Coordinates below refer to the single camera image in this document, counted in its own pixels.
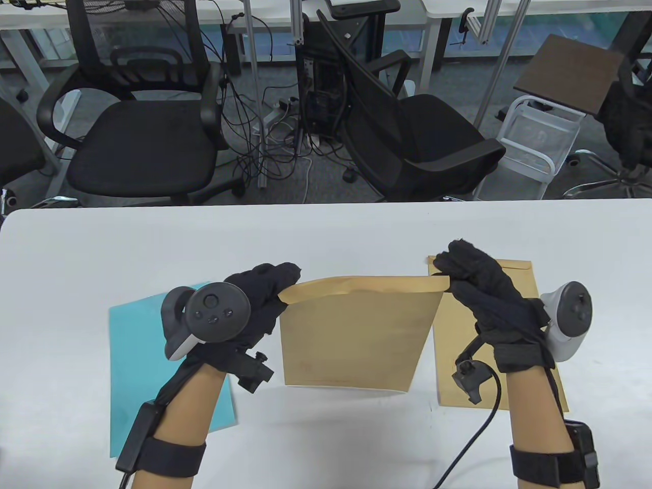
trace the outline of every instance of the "wrist strap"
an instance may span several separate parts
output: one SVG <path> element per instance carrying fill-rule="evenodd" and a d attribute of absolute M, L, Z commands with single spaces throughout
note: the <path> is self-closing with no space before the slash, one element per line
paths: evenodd
<path fill-rule="evenodd" d="M 205 449 L 206 443 L 187 447 L 150 437 L 143 443 L 136 470 L 165 477 L 194 477 L 200 470 Z"/>
<path fill-rule="evenodd" d="M 498 344 L 494 346 L 494 358 L 501 372 L 527 370 L 533 366 L 546 366 L 541 345 L 538 343 Z"/>
<path fill-rule="evenodd" d="M 570 453 L 530 453 L 509 447 L 512 470 L 522 481 L 541 486 L 561 487 L 562 484 L 582 482 L 584 464 L 579 450 Z"/>

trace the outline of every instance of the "glass wall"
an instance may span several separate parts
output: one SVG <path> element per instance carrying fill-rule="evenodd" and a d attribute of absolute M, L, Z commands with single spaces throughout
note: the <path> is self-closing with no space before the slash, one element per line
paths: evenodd
<path fill-rule="evenodd" d="M 608 48 L 626 16 L 625 13 L 528 16 L 514 43 L 512 55 L 534 55 L 550 34 Z M 484 46 L 471 34 L 466 43 L 461 44 L 463 35 L 458 32 L 458 23 L 453 22 L 445 56 L 497 56 L 512 20 L 512 17 L 499 17 L 492 38 Z"/>
<path fill-rule="evenodd" d="M 528 16 L 516 40 L 512 55 L 530 56 L 537 52 L 549 34 L 557 34 L 576 39 L 594 46 L 607 48 L 618 32 L 627 14 L 577 14 L 577 15 L 537 15 Z M 497 56 L 512 22 L 511 17 L 499 17 L 492 39 L 487 45 L 478 44 L 473 35 L 468 35 L 465 44 L 460 44 L 462 34 L 458 32 L 459 20 L 453 20 L 449 44 L 445 57 L 493 57 Z M 206 34 L 206 44 L 213 46 L 218 52 L 222 50 L 222 35 L 218 25 L 203 25 Z M 64 29 L 35 29 L 33 36 L 46 59 L 73 59 L 74 50 L 69 32 Z M 178 43 L 169 27 L 103 27 L 101 36 L 106 41 L 106 47 L 118 45 L 124 37 L 141 37 L 144 44 L 150 37 L 158 38 L 156 44 L 163 42 L 171 46 Z M 389 26 L 385 31 L 383 53 L 402 49 L 418 56 L 422 46 L 423 31 L 392 30 Z M 248 53 L 249 39 L 243 35 L 244 52 Z M 652 52 L 652 40 L 647 45 L 647 51 Z M 277 61 L 290 61 L 294 58 L 292 35 L 290 32 L 273 32 L 270 39 L 268 32 L 256 33 L 256 51 L 258 60 L 266 62 L 272 57 Z M 4 59 L 0 50 L 0 60 Z"/>

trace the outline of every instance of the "brown envelope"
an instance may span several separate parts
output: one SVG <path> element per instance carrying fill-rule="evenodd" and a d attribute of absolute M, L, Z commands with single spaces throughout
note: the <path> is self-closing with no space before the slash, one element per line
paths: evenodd
<path fill-rule="evenodd" d="M 446 276 L 334 277 L 280 295 L 286 385 L 406 392 Z"/>
<path fill-rule="evenodd" d="M 428 257 L 428 274 L 437 269 L 432 265 L 433 256 Z M 503 270 L 510 276 L 516 289 L 523 297 L 539 297 L 537 283 L 534 279 L 532 263 L 529 261 L 498 260 Z M 475 338 L 475 318 L 471 310 L 460 304 L 450 293 L 445 293 L 439 304 L 437 315 L 432 324 L 435 333 L 435 356 L 437 361 L 437 389 L 439 404 L 458 408 L 488 408 L 491 409 L 496 399 L 496 383 L 489 380 L 480 387 L 482 402 L 473 405 L 469 398 L 457 387 L 452 375 L 455 373 L 455 360 L 462 350 Z M 473 357 L 491 366 L 500 377 L 503 387 L 503 398 L 500 409 L 509 409 L 507 400 L 507 379 L 505 374 L 498 372 L 494 360 L 494 352 L 489 345 L 483 345 Z M 568 404 L 563 386 L 559 378 L 559 369 L 553 370 L 553 376 L 559 386 L 559 399 L 564 412 L 568 412 Z"/>

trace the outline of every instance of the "office chair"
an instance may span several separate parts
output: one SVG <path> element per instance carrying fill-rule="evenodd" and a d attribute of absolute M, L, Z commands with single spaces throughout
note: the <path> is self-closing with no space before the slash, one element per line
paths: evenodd
<path fill-rule="evenodd" d="M 620 156 L 621 167 L 614 168 L 593 151 L 575 151 L 567 158 L 568 164 L 577 165 L 584 156 L 609 178 L 576 185 L 563 198 L 573 199 L 598 188 L 618 188 L 627 198 L 652 197 L 652 185 L 645 181 L 652 167 L 652 80 L 635 86 L 632 65 L 625 61 L 596 119 Z"/>
<path fill-rule="evenodd" d="M 339 133 L 362 176 L 388 201 L 427 201 L 471 192 L 505 154 L 455 109 L 433 95 L 398 99 L 409 70 L 404 51 L 360 64 L 317 15 L 337 49 L 348 107 Z M 393 89 L 378 73 L 400 65 Z"/>
<path fill-rule="evenodd" d="M 110 197 L 167 197 L 160 203 L 173 205 L 229 189 L 244 195 L 241 177 L 207 187 L 218 150 L 228 146 L 216 101 L 222 71 L 206 56 L 195 0 L 67 0 L 66 7 L 79 62 L 45 92 L 37 121 L 47 137 L 76 150 L 70 186 Z M 58 131 L 52 117 L 57 100 L 79 88 L 119 99 L 83 140 Z M 136 100 L 143 90 L 201 93 L 201 100 Z"/>
<path fill-rule="evenodd" d="M 42 170 L 47 160 L 41 148 L 39 135 L 12 104 L 0 97 L 0 226 L 18 205 L 18 197 L 5 185 L 31 171 Z M 79 207 L 74 198 L 57 196 L 45 199 L 33 208 Z"/>

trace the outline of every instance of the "chair wheel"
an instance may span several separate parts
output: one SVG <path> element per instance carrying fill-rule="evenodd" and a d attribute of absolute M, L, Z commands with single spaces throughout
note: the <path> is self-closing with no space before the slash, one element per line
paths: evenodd
<path fill-rule="evenodd" d="M 566 164 L 570 166 L 577 166 L 580 163 L 580 157 L 578 155 L 570 154 L 566 156 Z"/>
<path fill-rule="evenodd" d="M 242 198 L 245 196 L 246 192 L 246 187 L 245 184 L 238 185 L 236 187 L 233 187 L 231 189 L 231 193 L 233 194 L 234 197 Z"/>
<path fill-rule="evenodd" d="M 349 168 L 347 170 L 344 170 L 344 173 L 342 174 L 342 180 L 344 180 L 346 183 L 353 183 L 358 179 L 358 174 L 353 170 L 352 168 Z"/>

